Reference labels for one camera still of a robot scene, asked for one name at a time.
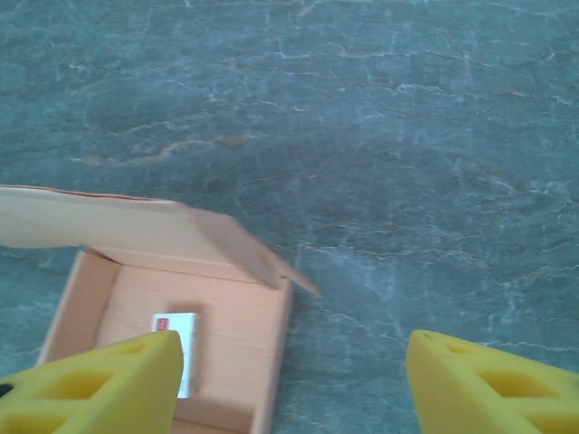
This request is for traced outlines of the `white label with red mark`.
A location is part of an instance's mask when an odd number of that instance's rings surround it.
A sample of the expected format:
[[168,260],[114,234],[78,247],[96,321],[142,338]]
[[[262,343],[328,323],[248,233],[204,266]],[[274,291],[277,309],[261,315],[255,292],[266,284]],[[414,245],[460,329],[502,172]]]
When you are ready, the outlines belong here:
[[195,329],[197,314],[185,313],[158,313],[153,315],[151,330],[170,330],[179,334],[183,353],[183,372],[177,393],[177,399],[188,399],[191,395],[192,377],[195,364]]

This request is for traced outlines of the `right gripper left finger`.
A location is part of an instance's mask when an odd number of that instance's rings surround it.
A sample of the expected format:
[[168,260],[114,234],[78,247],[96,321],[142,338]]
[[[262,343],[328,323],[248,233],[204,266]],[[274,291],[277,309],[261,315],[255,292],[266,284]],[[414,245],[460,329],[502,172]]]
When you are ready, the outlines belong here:
[[0,378],[0,434],[170,434],[184,357],[157,331]]

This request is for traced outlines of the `orange paper box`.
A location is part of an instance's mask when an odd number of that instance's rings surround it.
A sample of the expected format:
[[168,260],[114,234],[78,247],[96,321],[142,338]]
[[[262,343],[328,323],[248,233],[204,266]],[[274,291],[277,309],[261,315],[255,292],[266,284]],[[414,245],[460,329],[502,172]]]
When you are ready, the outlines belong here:
[[170,434],[271,434],[294,287],[319,288],[233,217],[182,203],[0,185],[0,246],[77,246],[36,366],[197,314]]

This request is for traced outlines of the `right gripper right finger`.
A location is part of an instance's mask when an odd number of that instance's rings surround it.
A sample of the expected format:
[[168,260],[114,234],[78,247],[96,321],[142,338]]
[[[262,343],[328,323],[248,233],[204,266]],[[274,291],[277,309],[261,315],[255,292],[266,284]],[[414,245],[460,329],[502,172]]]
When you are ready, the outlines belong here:
[[406,376],[421,434],[579,434],[579,374],[428,330]]

